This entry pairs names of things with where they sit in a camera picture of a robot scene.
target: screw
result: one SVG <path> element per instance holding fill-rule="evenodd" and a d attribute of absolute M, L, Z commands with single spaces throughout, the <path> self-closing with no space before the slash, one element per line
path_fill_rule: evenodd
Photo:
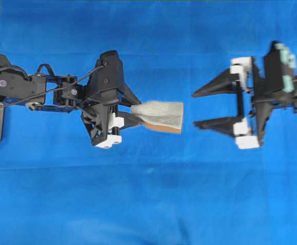
<path fill-rule="evenodd" d="M 71 94 L 76 96 L 78 94 L 78 91 L 74 88 L 71 90 Z"/>
<path fill-rule="evenodd" d="M 6 87 L 7 82 L 5 80 L 0 80 L 0 87 Z"/>

